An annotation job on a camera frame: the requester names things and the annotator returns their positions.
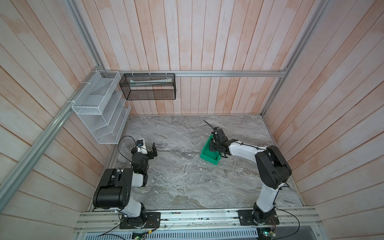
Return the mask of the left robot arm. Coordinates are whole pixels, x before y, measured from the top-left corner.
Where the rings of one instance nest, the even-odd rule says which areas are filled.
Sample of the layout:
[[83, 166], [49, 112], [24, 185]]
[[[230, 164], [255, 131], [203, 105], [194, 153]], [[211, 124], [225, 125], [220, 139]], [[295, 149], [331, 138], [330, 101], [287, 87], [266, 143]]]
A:
[[148, 181], [149, 160], [158, 155], [156, 145], [146, 149], [145, 141], [139, 139], [131, 150], [131, 167], [128, 169], [106, 169], [93, 196], [93, 206], [122, 214], [121, 223], [130, 228], [148, 225], [143, 203], [131, 197], [131, 188], [145, 187]]

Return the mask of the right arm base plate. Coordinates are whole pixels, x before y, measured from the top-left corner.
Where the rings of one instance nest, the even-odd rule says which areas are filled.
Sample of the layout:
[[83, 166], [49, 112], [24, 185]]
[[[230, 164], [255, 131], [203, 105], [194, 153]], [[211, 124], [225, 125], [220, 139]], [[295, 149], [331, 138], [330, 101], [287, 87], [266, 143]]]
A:
[[261, 210], [238, 210], [241, 226], [279, 225], [276, 209], [264, 213]]

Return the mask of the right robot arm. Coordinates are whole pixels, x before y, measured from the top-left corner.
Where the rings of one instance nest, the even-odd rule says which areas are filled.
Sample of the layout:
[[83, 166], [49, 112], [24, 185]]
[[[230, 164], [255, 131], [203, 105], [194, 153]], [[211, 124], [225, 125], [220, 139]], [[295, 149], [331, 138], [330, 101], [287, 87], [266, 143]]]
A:
[[218, 152], [227, 156], [237, 156], [255, 163], [258, 167], [262, 189], [253, 207], [253, 222], [257, 225], [276, 214], [275, 200], [280, 188], [292, 175], [292, 169], [280, 152], [279, 148], [271, 145], [266, 148], [241, 143], [235, 139], [228, 139], [223, 129], [213, 127], [213, 139], [209, 143], [211, 152]]

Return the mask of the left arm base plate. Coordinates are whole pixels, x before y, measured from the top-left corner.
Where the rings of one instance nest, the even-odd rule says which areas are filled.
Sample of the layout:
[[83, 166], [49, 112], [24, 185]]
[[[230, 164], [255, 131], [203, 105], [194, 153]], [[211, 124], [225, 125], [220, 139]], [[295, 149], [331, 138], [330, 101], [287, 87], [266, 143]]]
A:
[[144, 229], [157, 229], [160, 227], [161, 213], [160, 212], [149, 212], [141, 213], [137, 218], [122, 217], [120, 229], [133, 229], [133, 230], [144, 230]]

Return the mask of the green plastic bin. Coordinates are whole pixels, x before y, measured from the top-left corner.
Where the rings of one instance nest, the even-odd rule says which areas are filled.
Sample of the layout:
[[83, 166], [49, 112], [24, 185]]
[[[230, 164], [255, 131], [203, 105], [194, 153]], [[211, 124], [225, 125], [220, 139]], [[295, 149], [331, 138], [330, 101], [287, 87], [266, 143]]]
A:
[[200, 158], [202, 160], [205, 160], [211, 164], [218, 165], [220, 159], [222, 158], [220, 156], [219, 152], [212, 152], [210, 149], [210, 143], [213, 141], [213, 137], [210, 136], [209, 139], [206, 141], [202, 152], [200, 154]]

